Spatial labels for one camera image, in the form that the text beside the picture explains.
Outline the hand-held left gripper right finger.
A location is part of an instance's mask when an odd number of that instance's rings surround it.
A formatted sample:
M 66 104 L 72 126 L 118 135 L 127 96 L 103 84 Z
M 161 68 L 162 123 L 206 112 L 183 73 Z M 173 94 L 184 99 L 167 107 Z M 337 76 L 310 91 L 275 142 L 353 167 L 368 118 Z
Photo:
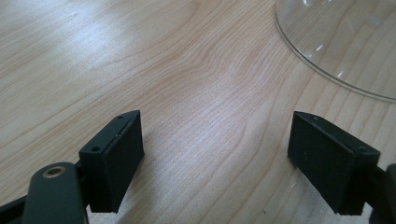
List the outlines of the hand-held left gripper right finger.
M 324 118 L 295 111 L 288 157 L 337 214 L 362 213 L 363 178 L 380 152 Z

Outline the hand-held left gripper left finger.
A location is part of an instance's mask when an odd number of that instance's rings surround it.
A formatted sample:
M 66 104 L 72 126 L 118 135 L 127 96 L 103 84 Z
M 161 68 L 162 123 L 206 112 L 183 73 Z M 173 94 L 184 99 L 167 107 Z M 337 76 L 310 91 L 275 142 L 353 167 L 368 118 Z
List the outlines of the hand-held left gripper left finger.
M 94 213 L 117 213 L 145 152 L 140 111 L 116 116 L 78 153 Z

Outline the clear plastic bin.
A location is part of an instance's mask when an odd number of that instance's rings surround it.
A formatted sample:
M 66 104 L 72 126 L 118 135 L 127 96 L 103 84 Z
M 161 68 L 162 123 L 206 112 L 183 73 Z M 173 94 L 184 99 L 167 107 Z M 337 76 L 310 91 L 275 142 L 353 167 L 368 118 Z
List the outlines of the clear plastic bin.
M 276 25 L 323 76 L 396 103 L 396 0 L 276 0 Z

